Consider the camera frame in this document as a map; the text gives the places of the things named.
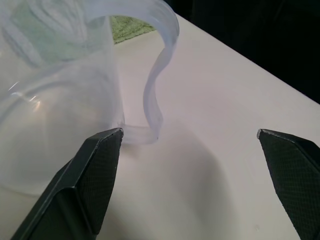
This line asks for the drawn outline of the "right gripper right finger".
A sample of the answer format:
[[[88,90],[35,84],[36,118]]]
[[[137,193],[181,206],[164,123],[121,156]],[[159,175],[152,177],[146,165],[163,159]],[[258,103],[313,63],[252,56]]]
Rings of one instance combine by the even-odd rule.
[[[300,240],[320,240],[320,147],[310,140],[259,129],[275,193]]]

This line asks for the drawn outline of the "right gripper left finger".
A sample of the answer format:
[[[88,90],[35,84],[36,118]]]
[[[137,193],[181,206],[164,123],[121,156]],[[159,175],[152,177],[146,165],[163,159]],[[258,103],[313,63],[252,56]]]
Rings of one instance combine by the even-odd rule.
[[[124,131],[87,138],[10,240],[96,240],[113,192]]]

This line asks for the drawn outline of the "empty clear plastic measuring cup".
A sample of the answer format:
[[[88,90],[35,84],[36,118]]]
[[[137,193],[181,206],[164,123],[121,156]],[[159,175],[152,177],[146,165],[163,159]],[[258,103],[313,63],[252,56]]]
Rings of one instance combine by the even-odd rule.
[[[144,87],[146,127],[125,122],[113,16],[151,25],[164,42]],[[0,0],[0,186],[41,194],[98,132],[119,127],[127,144],[156,142],[155,83],[179,31],[164,0]]]

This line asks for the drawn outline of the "green white-edged cloth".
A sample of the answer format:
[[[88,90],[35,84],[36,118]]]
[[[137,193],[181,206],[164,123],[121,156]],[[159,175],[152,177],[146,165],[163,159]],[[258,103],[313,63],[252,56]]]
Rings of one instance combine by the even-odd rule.
[[[154,28],[128,16],[86,22],[82,0],[21,0],[2,31],[17,54],[39,67],[82,58],[102,49],[107,37],[118,44]]]

